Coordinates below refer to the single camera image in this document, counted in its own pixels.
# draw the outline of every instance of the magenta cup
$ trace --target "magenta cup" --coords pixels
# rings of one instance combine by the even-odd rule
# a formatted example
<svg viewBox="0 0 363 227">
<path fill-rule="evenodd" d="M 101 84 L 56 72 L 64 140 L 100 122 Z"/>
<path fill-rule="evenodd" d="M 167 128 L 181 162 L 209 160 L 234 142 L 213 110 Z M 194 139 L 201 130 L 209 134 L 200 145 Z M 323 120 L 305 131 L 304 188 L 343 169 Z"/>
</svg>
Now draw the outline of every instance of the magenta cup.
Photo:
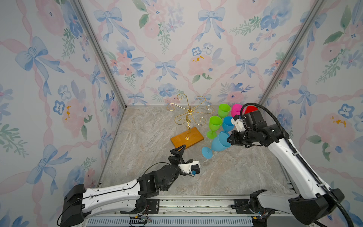
<svg viewBox="0 0 363 227">
<path fill-rule="evenodd" d="M 240 115 L 241 114 L 241 108 L 242 108 L 242 105 L 240 105 L 240 104 L 233 105 L 232 106 L 232 111 L 231 111 L 232 117 L 234 117 L 236 115 Z"/>
</svg>

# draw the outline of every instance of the gray marble surface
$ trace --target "gray marble surface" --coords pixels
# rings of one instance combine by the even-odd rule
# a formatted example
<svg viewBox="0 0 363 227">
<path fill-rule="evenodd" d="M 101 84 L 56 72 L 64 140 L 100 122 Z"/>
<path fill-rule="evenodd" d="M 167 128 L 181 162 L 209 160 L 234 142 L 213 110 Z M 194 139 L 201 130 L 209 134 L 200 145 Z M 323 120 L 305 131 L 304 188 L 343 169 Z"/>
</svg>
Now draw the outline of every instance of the gray marble surface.
<svg viewBox="0 0 363 227">
<path fill-rule="evenodd" d="M 218 107 L 215 109 L 213 114 L 194 117 L 208 120 L 217 115 Z M 137 179 L 154 163 L 168 162 L 174 148 L 170 138 L 187 129 L 174 122 L 174 117 L 183 112 L 167 111 L 165 106 L 128 106 L 101 178 L 102 187 Z M 206 159 L 201 149 L 211 147 L 212 140 L 206 136 L 208 122 L 203 126 L 192 122 L 191 126 L 197 126 L 204 140 L 187 148 L 183 158 L 200 161 L 201 172 L 195 177 L 179 176 L 169 191 L 160 195 L 245 195 L 259 189 L 290 193 L 277 158 L 267 148 L 231 146 L 222 152 L 214 151 L 214 156 Z M 153 166 L 149 172 L 162 166 Z"/>
</svg>

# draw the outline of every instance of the gold wire rack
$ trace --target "gold wire rack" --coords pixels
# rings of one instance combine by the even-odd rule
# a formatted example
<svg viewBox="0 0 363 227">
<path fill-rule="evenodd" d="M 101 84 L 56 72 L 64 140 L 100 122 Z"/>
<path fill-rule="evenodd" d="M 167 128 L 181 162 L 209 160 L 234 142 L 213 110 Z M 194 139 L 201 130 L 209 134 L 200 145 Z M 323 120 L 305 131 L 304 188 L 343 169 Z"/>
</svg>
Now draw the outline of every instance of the gold wire rack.
<svg viewBox="0 0 363 227">
<path fill-rule="evenodd" d="M 195 109 L 197 107 L 199 107 L 200 105 L 202 105 L 207 99 L 204 97 L 204 96 L 197 96 L 196 100 L 203 100 L 202 103 L 200 103 L 199 105 L 197 105 L 196 107 L 192 107 L 190 104 L 189 104 L 189 101 L 188 101 L 188 96 L 184 93 L 182 94 L 179 94 L 176 96 L 177 99 L 179 100 L 182 100 L 183 99 L 183 96 L 185 96 L 185 98 L 187 99 L 187 104 L 188 106 L 186 108 L 184 107 L 181 107 L 175 103 L 170 103 L 166 106 L 166 109 L 169 110 L 169 111 L 173 111 L 175 110 L 175 106 L 179 107 L 179 108 L 182 108 L 185 113 L 181 114 L 181 115 L 178 115 L 174 118 L 174 122 L 177 124 L 177 125 L 182 125 L 184 124 L 185 122 L 187 123 L 187 129 L 188 129 L 188 133 L 187 133 L 187 137 L 186 137 L 186 140 L 189 139 L 188 137 L 188 134 L 190 133 L 190 124 L 191 124 L 191 118 L 193 119 L 194 123 L 197 124 L 197 125 L 204 125 L 207 120 L 204 118 L 204 117 L 200 117 L 199 118 L 199 123 L 197 121 L 195 121 L 195 118 L 193 116 L 193 113 L 200 113 L 200 114 L 212 114 L 214 113 L 214 107 L 212 107 L 211 105 L 206 105 L 204 106 L 206 109 L 207 109 L 207 112 L 199 112 L 199 111 L 196 111 Z"/>
</svg>

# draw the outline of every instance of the metal corner post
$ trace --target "metal corner post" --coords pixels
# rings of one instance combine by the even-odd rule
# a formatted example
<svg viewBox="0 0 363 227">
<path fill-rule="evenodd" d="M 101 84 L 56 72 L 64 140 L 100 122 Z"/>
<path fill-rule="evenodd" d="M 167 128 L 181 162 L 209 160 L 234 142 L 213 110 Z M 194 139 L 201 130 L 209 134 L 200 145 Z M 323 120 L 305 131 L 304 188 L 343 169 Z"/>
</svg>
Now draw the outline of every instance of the metal corner post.
<svg viewBox="0 0 363 227">
<path fill-rule="evenodd" d="M 303 23 L 303 25 L 300 27 L 299 31 L 297 32 L 296 38 L 294 39 L 294 41 L 288 48 L 284 58 L 281 61 L 280 66 L 277 68 L 276 73 L 274 74 L 271 81 L 267 85 L 265 92 L 263 93 L 260 101 L 258 102 L 259 104 L 263 105 L 266 102 L 266 100 L 268 99 L 268 97 L 269 97 L 270 93 L 272 92 L 272 90 L 274 89 L 276 83 L 278 82 L 281 75 L 285 71 L 285 69 L 288 66 L 289 62 L 291 61 L 292 57 L 296 53 L 297 49 L 300 47 L 305 35 L 309 32 L 309 29 L 311 28 L 311 26 L 313 26 L 314 21 L 318 17 L 318 14 L 319 14 L 320 10 L 323 8 L 323 5 L 325 2 L 326 2 L 326 0 L 316 0 L 314 2 L 313 6 L 310 9 L 308 16 L 306 17 L 305 22 Z"/>
<path fill-rule="evenodd" d="M 87 36 L 89 37 L 90 44 L 92 45 L 97 57 L 100 60 L 100 65 L 102 66 L 102 68 L 106 74 L 106 77 L 108 78 L 108 80 L 111 84 L 111 87 L 115 92 L 117 99 L 119 100 L 119 102 L 122 105 L 123 110 L 125 111 L 126 110 L 125 101 L 123 100 L 123 98 L 121 96 L 120 89 L 118 88 L 115 78 L 113 77 L 113 74 L 111 73 L 110 67 L 107 64 L 107 60 L 102 52 L 102 48 L 101 48 L 99 42 L 97 41 L 96 34 L 94 33 L 94 30 L 89 22 L 87 14 L 84 11 L 81 1 L 80 0 L 71 0 L 70 2 L 78 16 L 79 21 L 81 22 L 82 27 L 84 28 Z"/>
</svg>

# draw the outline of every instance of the blue ribbon bow print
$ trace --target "blue ribbon bow print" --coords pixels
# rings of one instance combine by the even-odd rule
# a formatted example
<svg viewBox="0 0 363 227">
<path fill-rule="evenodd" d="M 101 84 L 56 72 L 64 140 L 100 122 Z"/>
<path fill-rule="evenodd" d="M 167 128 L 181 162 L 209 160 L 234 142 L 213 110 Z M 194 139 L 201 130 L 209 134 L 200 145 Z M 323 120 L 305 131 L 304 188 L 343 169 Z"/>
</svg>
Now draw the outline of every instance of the blue ribbon bow print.
<svg viewBox="0 0 363 227">
<path fill-rule="evenodd" d="M 219 9 L 217 9 L 216 11 L 208 11 L 208 10 L 201 10 L 198 13 L 198 19 L 199 21 L 205 21 L 207 20 L 207 23 L 205 24 L 205 30 L 203 33 L 200 33 L 199 35 L 197 35 L 197 37 L 195 37 L 195 40 L 200 41 L 200 39 L 203 37 L 203 35 L 205 33 L 208 33 L 208 31 L 211 29 L 211 19 L 212 20 L 212 24 L 213 24 L 213 28 L 214 28 L 214 32 L 216 33 L 216 35 L 218 36 L 218 38 L 221 38 L 221 32 L 224 32 L 224 29 L 222 29 L 221 27 L 219 27 L 216 23 L 215 20 L 217 21 L 222 21 L 224 19 L 224 14 L 226 13 L 225 8 L 221 7 Z"/>
<path fill-rule="evenodd" d="M 301 19 L 300 19 L 300 22 L 301 23 L 304 23 L 305 22 L 306 17 L 308 16 L 308 14 L 309 14 L 309 11 L 302 14 Z M 316 28 L 320 28 L 320 26 L 323 24 L 323 22 L 325 21 L 325 19 L 326 19 L 326 13 L 320 14 L 316 18 L 316 20 L 314 21 L 315 27 Z M 306 47 L 309 47 L 309 44 L 310 44 L 311 41 L 315 41 L 314 34 L 313 34 L 313 28 L 314 28 L 314 26 L 312 26 L 310 28 L 309 34 L 307 35 Z"/>
<path fill-rule="evenodd" d="M 306 109 L 305 109 L 305 104 L 306 101 L 308 103 L 309 106 L 313 105 L 316 101 L 317 101 L 317 96 L 314 94 L 310 94 L 310 92 L 308 92 L 306 86 L 301 85 L 299 88 L 299 93 L 302 94 L 302 96 L 294 101 L 294 100 L 288 100 L 289 105 L 296 103 L 296 104 L 300 104 L 302 102 L 301 108 L 300 108 L 300 118 L 302 116 L 302 114 L 304 114 L 306 116 Z"/>
<path fill-rule="evenodd" d="M 170 73 L 170 75 L 176 79 L 176 75 L 178 75 L 177 73 L 174 73 L 170 68 L 174 69 L 175 68 L 175 61 L 174 60 L 170 60 L 168 62 L 161 62 L 161 61 L 158 61 L 158 62 L 155 62 L 155 67 L 157 69 L 160 69 L 160 68 L 163 68 L 163 74 L 161 76 L 159 76 L 156 80 L 160 81 L 161 78 L 163 76 L 166 75 L 166 70 L 168 70 L 168 72 Z"/>
<path fill-rule="evenodd" d="M 101 71 L 99 70 L 98 65 L 94 66 L 94 71 L 93 73 L 90 75 L 90 81 L 92 84 L 94 84 L 96 82 L 97 86 L 98 86 L 98 98 L 101 98 L 101 84 L 99 82 L 102 82 L 104 84 L 107 84 L 107 82 L 105 81 L 105 77 L 100 77 L 99 75 L 101 74 Z"/>
<path fill-rule="evenodd" d="M 126 28 L 121 27 L 114 21 L 114 20 L 122 21 L 122 15 L 121 15 L 121 11 L 119 8 L 115 7 L 115 8 L 112 8 L 111 11 L 105 11 L 105 12 L 103 12 L 102 10 L 96 10 L 93 12 L 93 14 L 99 22 L 106 20 L 106 24 L 107 24 L 107 28 L 109 29 L 109 32 L 103 36 L 103 40 L 106 40 L 107 42 L 109 41 L 109 36 L 111 33 L 113 33 L 112 24 L 116 27 L 116 29 L 124 37 L 129 38 L 126 35 L 126 32 L 128 32 L 128 30 Z"/>
<path fill-rule="evenodd" d="M 244 60 L 244 59 L 239 59 L 236 61 L 236 66 L 241 66 L 241 69 L 238 73 L 233 74 L 230 78 L 234 79 L 238 74 L 243 73 L 243 71 L 246 68 L 247 74 L 249 77 L 252 77 L 251 74 L 255 73 L 255 71 L 253 71 L 252 69 L 249 68 L 249 66 L 255 66 L 257 64 L 258 58 L 254 57 L 251 60 Z"/>
<path fill-rule="evenodd" d="M 43 151 L 43 158 L 38 163 L 38 166 L 36 166 L 34 169 L 31 170 L 30 174 L 28 175 L 28 178 L 26 179 L 26 181 L 29 184 L 34 185 L 39 182 L 44 171 L 46 174 L 48 174 L 53 178 L 52 184 L 50 185 L 51 195 L 53 195 L 53 191 L 55 189 L 58 189 L 56 182 L 54 180 L 57 172 L 56 169 L 54 169 L 53 167 L 46 167 L 46 165 L 61 164 L 72 159 L 72 158 L 67 158 L 68 152 L 66 152 L 64 155 L 60 156 L 59 158 L 50 161 L 57 153 L 58 150 L 53 145 L 47 145 Z"/>
<path fill-rule="evenodd" d="M 32 40 L 32 46 L 28 49 L 28 51 L 21 51 L 15 57 L 15 61 L 20 65 L 20 67 L 22 67 L 26 71 L 30 71 L 33 67 L 33 62 L 35 63 L 36 67 L 39 69 L 39 71 L 42 73 L 45 79 L 43 85 L 43 92 L 45 97 L 46 94 L 50 95 L 52 94 L 50 93 L 50 89 L 47 82 L 49 78 L 48 70 L 41 62 L 43 62 L 45 65 L 49 66 L 50 68 L 54 69 L 55 71 L 64 73 L 64 71 L 58 67 L 59 61 L 49 61 L 47 59 L 40 57 L 42 55 L 47 55 L 47 54 L 48 50 L 45 47 L 43 41 L 39 37 L 35 36 Z"/>
<path fill-rule="evenodd" d="M 135 105 L 138 101 L 140 101 L 142 104 L 144 104 L 146 106 L 147 102 L 142 100 L 142 98 L 144 98 L 144 94 L 142 92 L 139 92 L 137 94 L 126 94 L 126 96 L 128 98 L 134 98 L 134 103 L 131 105 Z"/>
</svg>

